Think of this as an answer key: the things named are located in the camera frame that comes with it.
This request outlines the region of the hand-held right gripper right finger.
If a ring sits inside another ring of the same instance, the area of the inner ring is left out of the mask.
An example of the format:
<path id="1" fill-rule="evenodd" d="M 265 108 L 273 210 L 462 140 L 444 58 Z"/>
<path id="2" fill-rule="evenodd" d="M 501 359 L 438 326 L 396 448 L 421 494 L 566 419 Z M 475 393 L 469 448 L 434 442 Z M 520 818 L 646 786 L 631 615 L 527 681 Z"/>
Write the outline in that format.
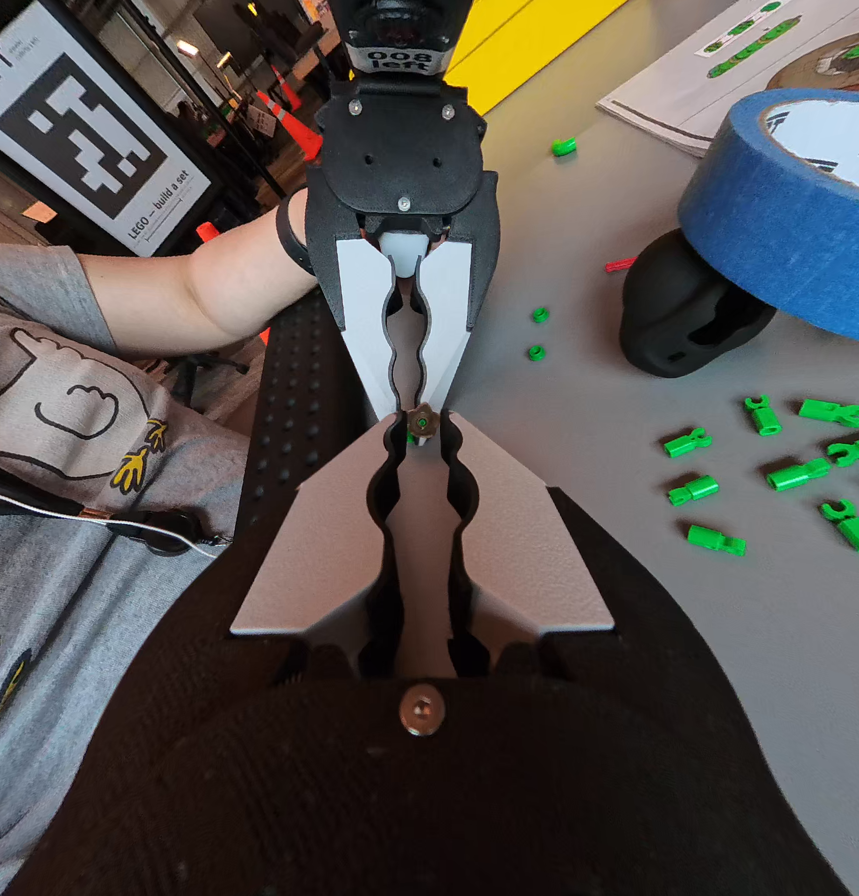
<path id="1" fill-rule="evenodd" d="M 546 483 L 460 414 L 441 420 L 447 501 L 458 514 L 448 575 L 451 653 L 501 653 L 614 619 Z"/>

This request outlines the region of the black rounded device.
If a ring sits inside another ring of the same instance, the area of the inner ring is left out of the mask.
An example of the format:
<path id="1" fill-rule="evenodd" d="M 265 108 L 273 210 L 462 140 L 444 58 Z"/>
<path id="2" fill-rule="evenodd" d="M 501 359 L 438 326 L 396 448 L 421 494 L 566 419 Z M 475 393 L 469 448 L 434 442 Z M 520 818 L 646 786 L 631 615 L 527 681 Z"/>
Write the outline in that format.
<path id="1" fill-rule="evenodd" d="M 690 375 L 755 338 L 776 309 L 726 279 L 674 229 L 649 244 L 622 290 L 619 346 L 660 378 Z"/>

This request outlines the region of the yellow plastic bin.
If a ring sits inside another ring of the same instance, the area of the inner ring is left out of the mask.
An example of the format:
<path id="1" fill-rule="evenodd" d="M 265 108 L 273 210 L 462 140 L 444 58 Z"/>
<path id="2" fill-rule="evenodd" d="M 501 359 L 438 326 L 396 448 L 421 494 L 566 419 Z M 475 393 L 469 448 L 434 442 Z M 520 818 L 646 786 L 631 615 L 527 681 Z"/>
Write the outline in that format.
<path id="1" fill-rule="evenodd" d="M 516 92 L 622 1 L 477 1 L 447 69 L 480 115 Z"/>

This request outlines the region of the black framed marker sign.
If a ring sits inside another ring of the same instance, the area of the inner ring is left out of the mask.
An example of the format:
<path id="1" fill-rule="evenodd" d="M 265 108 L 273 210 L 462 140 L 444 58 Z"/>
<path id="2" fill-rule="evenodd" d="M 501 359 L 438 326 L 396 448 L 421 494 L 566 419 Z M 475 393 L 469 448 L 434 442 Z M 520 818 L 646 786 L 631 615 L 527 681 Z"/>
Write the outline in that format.
<path id="1" fill-rule="evenodd" d="M 0 156 L 146 258 L 171 252 L 220 186 L 58 2 L 0 6 Z"/>

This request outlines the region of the blue masking tape roll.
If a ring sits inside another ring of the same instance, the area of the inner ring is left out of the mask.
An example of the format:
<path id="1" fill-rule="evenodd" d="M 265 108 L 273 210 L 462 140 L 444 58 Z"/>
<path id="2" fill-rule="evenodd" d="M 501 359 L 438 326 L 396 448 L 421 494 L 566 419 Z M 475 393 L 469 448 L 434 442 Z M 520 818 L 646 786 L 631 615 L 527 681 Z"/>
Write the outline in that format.
<path id="1" fill-rule="evenodd" d="M 727 280 L 859 341 L 859 92 L 775 89 L 739 99 L 677 219 Z"/>

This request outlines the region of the person's left forearm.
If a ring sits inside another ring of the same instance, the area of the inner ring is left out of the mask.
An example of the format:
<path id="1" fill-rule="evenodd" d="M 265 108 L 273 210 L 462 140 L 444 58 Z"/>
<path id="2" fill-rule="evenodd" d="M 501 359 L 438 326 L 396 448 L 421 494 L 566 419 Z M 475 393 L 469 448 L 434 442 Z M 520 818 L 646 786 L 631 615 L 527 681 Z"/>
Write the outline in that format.
<path id="1" fill-rule="evenodd" d="M 281 244 L 279 218 L 304 243 L 307 189 L 256 220 L 175 257 L 80 254 L 120 357 L 179 357 L 224 349 L 265 330 L 315 285 Z"/>

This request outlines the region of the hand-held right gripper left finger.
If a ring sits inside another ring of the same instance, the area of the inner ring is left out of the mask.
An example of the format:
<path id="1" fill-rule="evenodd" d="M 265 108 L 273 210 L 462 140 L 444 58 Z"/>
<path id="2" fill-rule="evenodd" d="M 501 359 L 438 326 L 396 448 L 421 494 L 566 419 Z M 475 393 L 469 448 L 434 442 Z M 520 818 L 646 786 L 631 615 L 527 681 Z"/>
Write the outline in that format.
<path id="1" fill-rule="evenodd" d="M 309 477 L 230 625 L 306 641 L 398 641 L 403 625 L 387 520 L 401 492 L 403 412 L 381 419 Z"/>

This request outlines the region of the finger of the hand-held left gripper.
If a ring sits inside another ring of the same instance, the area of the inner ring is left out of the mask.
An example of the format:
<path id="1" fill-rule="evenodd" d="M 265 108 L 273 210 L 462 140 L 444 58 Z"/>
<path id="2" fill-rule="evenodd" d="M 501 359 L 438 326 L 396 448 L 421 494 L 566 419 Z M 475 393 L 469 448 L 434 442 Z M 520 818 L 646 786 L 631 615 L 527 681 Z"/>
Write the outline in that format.
<path id="1" fill-rule="evenodd" d="M 400 410 L 393 381 L 396 350 L 387 329 L 389 300 L 396 286 L 393 262 L 368 240 L 336 244 L 342 289 L 342 337 L 379 420 Z"/>
<path id="2" fill-rule="evenodd" d="M 418 350 L 420 386 L 417 403 L 443 409 L 466 349 L 472 246 L 446 240 L 423 257 L 416 288 L 426 316 Z"/>

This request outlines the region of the scattered small green lego pieces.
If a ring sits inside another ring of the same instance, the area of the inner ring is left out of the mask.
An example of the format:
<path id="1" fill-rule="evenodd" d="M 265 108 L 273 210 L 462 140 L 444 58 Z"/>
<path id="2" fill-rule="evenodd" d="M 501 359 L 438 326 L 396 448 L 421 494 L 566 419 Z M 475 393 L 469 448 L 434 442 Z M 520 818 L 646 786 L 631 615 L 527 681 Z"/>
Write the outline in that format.
<path id="1" fill-rule="evenodd" d="M 745 406 L 750 412 L 755 430 L 761 437 L 771 437 L 782 432 L 781 421 L 771 406 L 769 396 L 748 397 Z M 804 420 L 859 428 L 859 405 L 855 404 L 844 405 L 833 400 L 808 398 L 802 401 L 797 414 Z M 663 451 L 675 460 L 711 445 L 712 436 L 704 427 L 697 427 L 665 442 Z M 767 473 L 766 483 L 774 492 L 782 494 L 804 487 L 827 477 L 835 469 L 846 469 L 857 462 L 859 462 L 859 439 L 854 442 L 834 442 L 825 449 L 824 456 Z M 719 483 L 713 476 L 699 476 L 680 487 L 670 489 L 668 499 L 672 506 L 681 507 L 711 497 L 718 491 Z M 859 512 L 856 507 L 847 500 L 826 502 L 821 505 L 820 514 L 859 554 Z M 747 543 L 743 539 L 698 524 L 688 527 L 686 541 L 715 553 L 737 557 L 744 557 L 747 554 Z"/>

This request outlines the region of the lego instruction booklet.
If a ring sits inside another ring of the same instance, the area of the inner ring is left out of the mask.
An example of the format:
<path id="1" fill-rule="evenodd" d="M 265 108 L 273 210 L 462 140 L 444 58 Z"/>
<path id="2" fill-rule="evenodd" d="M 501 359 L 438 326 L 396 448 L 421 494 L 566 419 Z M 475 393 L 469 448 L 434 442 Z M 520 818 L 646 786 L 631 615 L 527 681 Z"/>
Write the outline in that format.
<path id="1" fill-rule="evenodd" d="M 733 2 L 598 107 L 700 158 L 735 102 L 777 89 L 859 93 L 859 1 Z"/>

